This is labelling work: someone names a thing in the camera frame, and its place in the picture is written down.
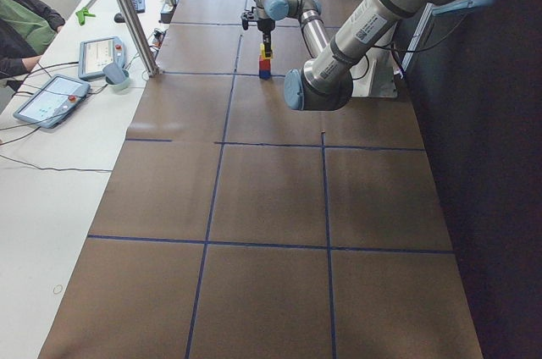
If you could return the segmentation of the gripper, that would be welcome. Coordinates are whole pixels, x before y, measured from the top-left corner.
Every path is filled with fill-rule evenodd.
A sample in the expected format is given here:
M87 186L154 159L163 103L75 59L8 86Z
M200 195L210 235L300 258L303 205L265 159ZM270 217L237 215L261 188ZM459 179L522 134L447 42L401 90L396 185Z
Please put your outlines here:
M263 43L272 46L271 32L275 28L275 21L272 19L259 19L257 28L263 33Z

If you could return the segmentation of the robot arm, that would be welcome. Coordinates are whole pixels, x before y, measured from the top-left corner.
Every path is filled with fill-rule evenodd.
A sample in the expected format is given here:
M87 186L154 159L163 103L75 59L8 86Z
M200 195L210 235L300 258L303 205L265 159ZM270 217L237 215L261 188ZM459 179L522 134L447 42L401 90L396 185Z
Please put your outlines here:
M296 19L310 54L301 69L285 76L284 98L298 111L334 111L344 107L353 92L351 68L376 47L378 40L399 20L412 17L427 3L439 12L467 14L491 5L495 0L362 0L333 37L329 37L314 0L254 0L241 16L247 28L251 22L263 34L266 57L272 54L271 32L276 22Z

